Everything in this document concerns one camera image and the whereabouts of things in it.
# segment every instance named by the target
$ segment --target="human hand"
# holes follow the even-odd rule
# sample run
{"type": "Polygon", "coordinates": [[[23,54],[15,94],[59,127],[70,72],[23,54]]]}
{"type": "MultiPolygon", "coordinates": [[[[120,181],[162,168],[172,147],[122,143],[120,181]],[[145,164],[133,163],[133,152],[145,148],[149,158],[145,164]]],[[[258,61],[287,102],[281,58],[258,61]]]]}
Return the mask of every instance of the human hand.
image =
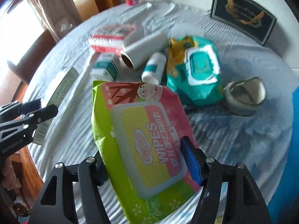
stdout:
{"type": "Polygon", "coordinates": [[[16,175],[11,165],[11,157],[8,157],[4,162],[1,172],[4,175],[1,183],[4,188],[7,190],[12,190],[16,186],[16,175]]]}

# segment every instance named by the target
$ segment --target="window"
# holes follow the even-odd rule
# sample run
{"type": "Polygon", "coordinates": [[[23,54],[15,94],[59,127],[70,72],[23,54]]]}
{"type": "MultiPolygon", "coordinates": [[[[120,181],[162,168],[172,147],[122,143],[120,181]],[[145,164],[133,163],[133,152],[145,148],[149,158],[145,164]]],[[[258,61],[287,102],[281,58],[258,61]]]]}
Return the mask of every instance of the window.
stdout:
{"type": "Polygon", "coordinates": [[[0,70],[6,60],[15,65],[45,31],[27,0],[21,0],[0,19],[0,70]]]}

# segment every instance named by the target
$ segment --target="red and white box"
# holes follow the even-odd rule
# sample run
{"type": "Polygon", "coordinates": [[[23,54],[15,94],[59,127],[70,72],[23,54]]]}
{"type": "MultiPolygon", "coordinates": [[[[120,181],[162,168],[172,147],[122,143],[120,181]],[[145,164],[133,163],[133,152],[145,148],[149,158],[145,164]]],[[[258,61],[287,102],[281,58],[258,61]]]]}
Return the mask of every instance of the red and white box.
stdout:
{"type": "Polygon", "coordinates": [[[117,53],[144,37],[142,25],[109,25],[99,28],[89,38],[89,44],[96,52],[117,53]]]}

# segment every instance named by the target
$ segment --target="white tablecloth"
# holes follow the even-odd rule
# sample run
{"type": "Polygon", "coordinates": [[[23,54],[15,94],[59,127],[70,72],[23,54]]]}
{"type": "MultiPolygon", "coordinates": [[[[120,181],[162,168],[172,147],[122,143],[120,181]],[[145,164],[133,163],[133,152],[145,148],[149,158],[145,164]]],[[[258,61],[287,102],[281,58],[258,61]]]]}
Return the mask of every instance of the white tablecloth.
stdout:
{"type": "MultiPolygon", "coordinates": [[[[71,31],[48,54],[26,91],[25,101],[40,98],[63,66],[73,66],[80,76],[67,94],[51,124],[43,146],[29,145],[33,161],[45,181],[57,162],[78,164],[97,152],[90,124],[92,78],[84,70],[89,56],[88,38],[99,26],[114,23],[141,23],[145,34],[160,30],[170,36],[175,23],[203,28],[205,37],[219,50],[223,85],[230,81],[260,76],[268,98],[254,117],[232,116],[221,106],[186,111],[201,148],[208,156],[225,164],[244,162],[268,203],[279,184],[292,136],[292,92],[297,78],[282,59],[240,31],[209,18],[197,8],[173,3],[125,4],[106,10],[71,31]]],[[[125,70],[118,80],[140,81],[142,70],[125,70]]],[[[84,222],[78,185],[74,185],[77,215],[84,222]]],[[[104,206],[112,223],[126,223],[118,199],[108,181],[100,187],[104,206]]],[[[188,223],[195,211],[199,194],[170,215],[165,223],[188,223]]],[[[224,201],[219,211],[223,212],[224,201]]]]}

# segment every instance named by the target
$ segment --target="white flower print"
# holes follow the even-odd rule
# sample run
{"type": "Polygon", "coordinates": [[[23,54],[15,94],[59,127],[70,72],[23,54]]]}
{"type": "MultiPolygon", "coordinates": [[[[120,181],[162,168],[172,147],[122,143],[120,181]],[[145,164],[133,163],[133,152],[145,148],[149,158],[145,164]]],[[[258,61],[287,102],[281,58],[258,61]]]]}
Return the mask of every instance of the white flower print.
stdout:
{"type": "Polygon", "coordinates": [[[171,210],[174,211],[177,208],[179,208],[180,203],[181,203],[180,201],[176,201],[176,200],[173,200],[173,203],[169,203],[169,205],[171,206],[171,210]]]}
{"type": "Polygon", "coordinates": [[[137,216],[138,214],[141,214],[141,206],[139,206],[138,204],[135,204],[135,208],[132,209],[132,212],[134,212],[135,216],[137,216]]]}
{"type": "Polygon", "coordinates": [[[150,217],[148,217],[148,218],[144,217],[143,222],[141,222],[141,224],[152,224],[152,221],[151,221],[150,217]]]}

